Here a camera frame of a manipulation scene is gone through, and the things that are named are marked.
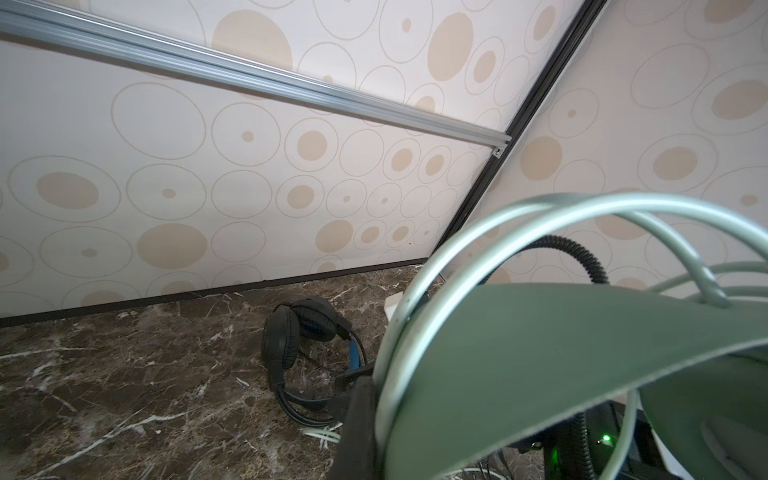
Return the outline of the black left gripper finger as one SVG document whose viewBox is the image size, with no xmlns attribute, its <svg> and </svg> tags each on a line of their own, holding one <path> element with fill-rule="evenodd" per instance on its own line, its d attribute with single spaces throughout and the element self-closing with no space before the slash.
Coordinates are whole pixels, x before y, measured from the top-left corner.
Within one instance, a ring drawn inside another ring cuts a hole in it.
<svg viewBox="0 0 768 480">
<path fill-rule="evenodd" d="M 342 433 L 326 478 L 377 479 L 376 388 L 371 377 L 356 379 L 347 391 L 331 399 L 328 411 L 342 422 Z"/>
</svg>

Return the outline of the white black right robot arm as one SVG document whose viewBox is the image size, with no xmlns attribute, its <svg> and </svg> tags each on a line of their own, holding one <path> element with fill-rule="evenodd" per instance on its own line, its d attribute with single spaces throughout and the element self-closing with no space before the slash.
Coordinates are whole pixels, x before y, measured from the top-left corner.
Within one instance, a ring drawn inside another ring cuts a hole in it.
<svg viewBox="0 0 768 480">
<path fill-rule="evenodd" d="M 608 394 L 639 359 L 620 304 L 639 295 L 610 288 L 601 263 L 573 240 L 547 235 L 534 247 L 570 255 L 589 282 L 473 288 L 418 362 L 379 451 L 386 478 L 433 479 L 535 443 L 550 478 L 592 478 L 607 463 L 602 436 L 616 430 Z"/>
</svg>

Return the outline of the mint green headphones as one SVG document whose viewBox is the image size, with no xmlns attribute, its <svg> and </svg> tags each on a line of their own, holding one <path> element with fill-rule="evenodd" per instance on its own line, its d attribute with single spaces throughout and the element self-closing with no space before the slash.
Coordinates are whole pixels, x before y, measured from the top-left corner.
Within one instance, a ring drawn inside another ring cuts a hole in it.
<svg viewBox="0 0 768 480">
<path fill-rule="evenodd" d="M 485 283 L 533 241 L 606 215 L 652 234 L 684 273 L 646 290 Z M 716 276 L 764 272 L 766 257 L 764 228 L 686 196 L 549 194 L 476 221 L 423 266 L 385 333 L 373 374 L 379 471 L 437 479 L 625 394 L 606 478 L 637 408 L 695 478 L 765 478 L 767 291 Z"/>
</svg>

